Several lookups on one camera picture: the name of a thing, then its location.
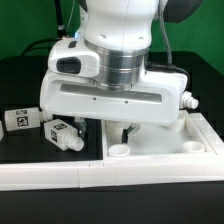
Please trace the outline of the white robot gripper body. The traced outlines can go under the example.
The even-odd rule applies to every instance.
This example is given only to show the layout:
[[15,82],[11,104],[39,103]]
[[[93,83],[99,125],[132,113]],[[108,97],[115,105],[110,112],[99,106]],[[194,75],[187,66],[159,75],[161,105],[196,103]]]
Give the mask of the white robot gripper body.
[[186,83],[180,73],[144,72],[130,90],[112,92],[88,78],[47,72],[40,107],[54,115],[168,126],[177,120]]

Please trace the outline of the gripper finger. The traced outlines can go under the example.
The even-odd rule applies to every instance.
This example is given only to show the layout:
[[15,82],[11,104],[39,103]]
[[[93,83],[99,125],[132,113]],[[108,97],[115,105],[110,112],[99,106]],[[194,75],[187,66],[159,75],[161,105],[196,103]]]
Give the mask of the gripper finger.
[[127,144],[128,143],[129,135],[135,129],[136,129],[136,125],[135,124],[131,124],[128,128],[124,128],[123,129],[123,131],[122,131],[122,138],[121,138],[121,142],[123,144]]
[[79,135],[82,139],[87,137],[87,123],[82,117],[75,117],[74,122],[79,130]]

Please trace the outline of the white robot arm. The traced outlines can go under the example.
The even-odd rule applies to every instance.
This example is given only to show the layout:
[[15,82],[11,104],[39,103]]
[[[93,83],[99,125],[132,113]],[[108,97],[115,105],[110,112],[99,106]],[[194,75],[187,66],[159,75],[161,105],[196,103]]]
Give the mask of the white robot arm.
[[73,38],[58,41],[40,92],[47,113],[121,125],[121,141],[141,124],[169,126],[198,101],[188,73],[172,63],[147,61],[154,20],[180,23],[202,0],[79,0],[82,22]]

